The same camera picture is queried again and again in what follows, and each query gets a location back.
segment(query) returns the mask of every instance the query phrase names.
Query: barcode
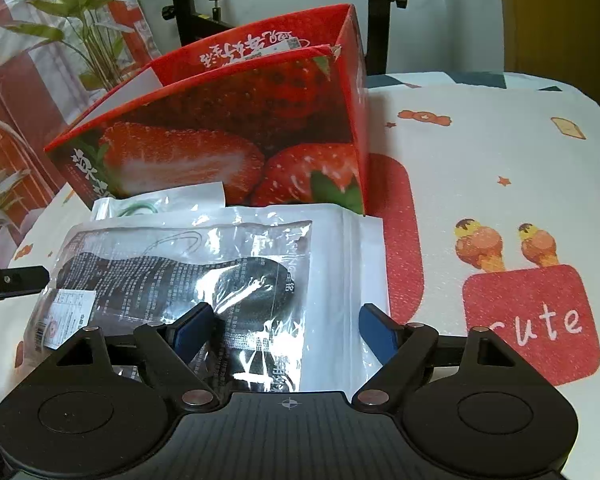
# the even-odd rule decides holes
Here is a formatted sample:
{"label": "barcode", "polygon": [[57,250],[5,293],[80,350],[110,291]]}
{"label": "barcode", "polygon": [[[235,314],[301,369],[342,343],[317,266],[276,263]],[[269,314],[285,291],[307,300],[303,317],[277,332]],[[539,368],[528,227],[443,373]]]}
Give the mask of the barcode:
{"label": "barcode", "polygon": [[46,322],[39,321],[36,325],[36,335],[35,335],[35,343],[36,343],[36,352],[42,352],[42,343],[45,340],[45,330],[46,330]]}
{"label": "barcode", "polygon": [[260,57],[260,56],[262,56],[262,52],[257,51],[257,52],[254,52],[253,54],[249,54],[248,56],[244,56],[244,60],[253,59],[254,57]]}
{"label": "barcode", "polygon": [[300,48],[300,40],[298,38],[289,38],[286,40],[286,44],[289,48]]}

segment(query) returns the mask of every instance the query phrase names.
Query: table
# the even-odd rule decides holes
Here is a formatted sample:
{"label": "table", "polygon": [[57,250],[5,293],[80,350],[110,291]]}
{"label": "table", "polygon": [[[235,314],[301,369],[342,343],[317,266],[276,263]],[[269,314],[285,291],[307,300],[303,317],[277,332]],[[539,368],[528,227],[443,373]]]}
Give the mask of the table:
{"label": "table", "polygon": [[[384,219],[392,316],[451,335],[491,326],[578,413],[565,475],[600,479],[600,108],[516,74],[374,76],[369,87],[369,212]],[[88,215],[65,187],[10,266],[50,268]],[[539,232],[550,242],[538,253]],[[470,254],[475,233],[488,243]],[[21,379],[34,303],[0,303],[0,400]]]}

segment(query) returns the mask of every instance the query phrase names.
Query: green cable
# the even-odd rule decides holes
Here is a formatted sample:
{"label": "green cable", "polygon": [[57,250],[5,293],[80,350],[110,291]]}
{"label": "green cable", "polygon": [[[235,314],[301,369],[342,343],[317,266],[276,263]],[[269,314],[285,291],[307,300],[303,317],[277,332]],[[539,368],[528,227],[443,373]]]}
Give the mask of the green cable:
{"label": "green cable", "polygon": [[158,210],[149,202],[135,202],[132,205],[125,207],[119,214],[118,218],[121,216],[129,216],[138,211],[139,209],[148,209],[152,213],[157,213]]}

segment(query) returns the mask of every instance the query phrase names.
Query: circular pad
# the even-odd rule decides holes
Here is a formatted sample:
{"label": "circular pad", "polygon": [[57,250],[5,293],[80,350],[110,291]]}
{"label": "circular pad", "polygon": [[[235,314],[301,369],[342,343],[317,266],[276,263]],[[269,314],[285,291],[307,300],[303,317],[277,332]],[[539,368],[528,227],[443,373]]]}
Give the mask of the circular pad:
{"label": "circular pad", "polygon": [[520,431],[534,417],[524,400],[499,392],[466,397],[458,404],[458,415],[469,428],[495,435]]}
{"label": "circular pad", "polygon": [[84,382],[25,382],[3,400],[0,450],[13,468],[44,478],[100,477],[137,461],[164,435],[167,410],[150,387],[114,374]]}
{"label": "circular pad", "polygon": [[113,406],[98,394],[69,392],[45,402],[38,412],[40,422],[58,433],[80,434],[97,430],[113,415]]}
{"label": "circular pad", "polygon": [[528,478],[560,467],[577,434],[569,403],[533,384],[426,384],[406,399],[404,429],[434,463],[472,478]]}

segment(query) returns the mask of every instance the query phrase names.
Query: crosshair logo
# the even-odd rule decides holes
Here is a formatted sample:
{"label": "crosshair logo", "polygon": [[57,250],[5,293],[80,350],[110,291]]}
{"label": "crosshair logo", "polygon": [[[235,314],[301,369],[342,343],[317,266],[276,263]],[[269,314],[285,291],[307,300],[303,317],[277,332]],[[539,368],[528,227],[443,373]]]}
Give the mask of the crosshair logo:
{"label": "crosshair logo", "polygon": [[280,404],[282,404],[286,409],[291,410],[298,404],[302,404],[302,402],[297,402],[296,400],[293,400],[291,397],[289,397],[288,399],[285,399],[282,402],[280,402]]}

